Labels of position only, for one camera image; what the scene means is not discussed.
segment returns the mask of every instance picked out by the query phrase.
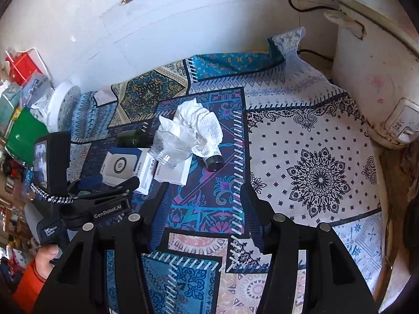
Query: patterned fabric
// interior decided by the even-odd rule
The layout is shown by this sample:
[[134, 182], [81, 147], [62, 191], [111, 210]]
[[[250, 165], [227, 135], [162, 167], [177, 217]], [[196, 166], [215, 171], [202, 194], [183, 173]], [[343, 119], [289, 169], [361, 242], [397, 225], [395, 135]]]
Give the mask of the patterned fabric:
[[160, 100], [185, 95], [188, 80], [182, 66], [176, 62], [113, 85], [119, 102], [110, 126], [153, 118]]
[[[160, 67], [113, 85], [118, 102], [103, 107], [91, 93], [80, 98], [69, 180], [98, 174], [118, 133], [152, 135], [159, 115], [173, 118], [192, 98], [223, 130], [225, 166], [210, 173], [193, 156], [187, 185], [167, 190], [172, 208], [158, 251], [142, 256], [156, 313], [256, 312], [271, 256], [254, 246], [244, 222], [243, 181], [297, 223], [329, 222], [374, 291], [385, 223], [370, 139], [350, 96], [297, 56], [304, 34], [300, 28], [272, 37], [268, 54], [196, 55]], [[154, 180], [148, 196], [134, 193], [131, 210], [140, 211], [160, 186]], [[108, 253], [108, 301], [117, 313], [113, 258]], [[296, 262], [294, 312], [301, 313], [305, 251]]]

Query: human hand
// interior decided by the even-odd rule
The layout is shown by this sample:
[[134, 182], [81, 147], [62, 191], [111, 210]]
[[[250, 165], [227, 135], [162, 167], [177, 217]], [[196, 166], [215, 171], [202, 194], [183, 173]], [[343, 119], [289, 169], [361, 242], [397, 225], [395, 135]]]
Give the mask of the human hand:
[[58, 246], [55, 244], [49, 246], [42, 246], [39, 248], [35, 256], [35, 268], [39, 276], [47, 279], [52, 271], [52, 264], [50, 261], [57, 257]]

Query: crumpled paper towel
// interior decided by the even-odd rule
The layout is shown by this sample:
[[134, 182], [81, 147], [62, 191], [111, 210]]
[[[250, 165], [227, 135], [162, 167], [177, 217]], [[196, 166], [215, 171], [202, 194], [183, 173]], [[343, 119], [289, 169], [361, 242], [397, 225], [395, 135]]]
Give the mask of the crumpled paper towel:
[[173, 120], [162, 116], [159, 119], [159, 130], [171, 132], [190, 144], [191, 152], [199, 157], [210, 156], [223, 141], [217, 116], [197, 103], [196, 98], [179, 105]]

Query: small white box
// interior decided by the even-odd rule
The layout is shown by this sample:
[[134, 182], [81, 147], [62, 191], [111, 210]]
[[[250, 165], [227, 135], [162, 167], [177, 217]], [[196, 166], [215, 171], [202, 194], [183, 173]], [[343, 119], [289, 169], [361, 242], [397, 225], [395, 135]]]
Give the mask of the small white box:
[[102, 164], [102, 181], [116, 186], [137, 176], [140, 186], [135, 191], [148, 195], [155, 167], [156, 160], [148, 153], [148, 149], [112, 147]]
[[173, 170], [168, 168], [167, 165], [159, 163], [157, 165], [156, 174], [154, 179], [158, 182], [169, 182], [170, 184], [176, 184], [185, 186], [188, 180], [189, 169], [191, 167], [192, 155], [185, 161], [181, 161], [176, 165]]

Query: pink stain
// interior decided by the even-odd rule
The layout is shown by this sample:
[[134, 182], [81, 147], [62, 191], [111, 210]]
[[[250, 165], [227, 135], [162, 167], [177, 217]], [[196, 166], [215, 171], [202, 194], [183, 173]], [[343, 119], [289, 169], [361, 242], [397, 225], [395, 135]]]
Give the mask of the pink stain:
[[381, 89], [384, 87], [384, 80], [377, 75], [367, 76], [366, 81], [377, 90], [377, 93], [380, 93]]

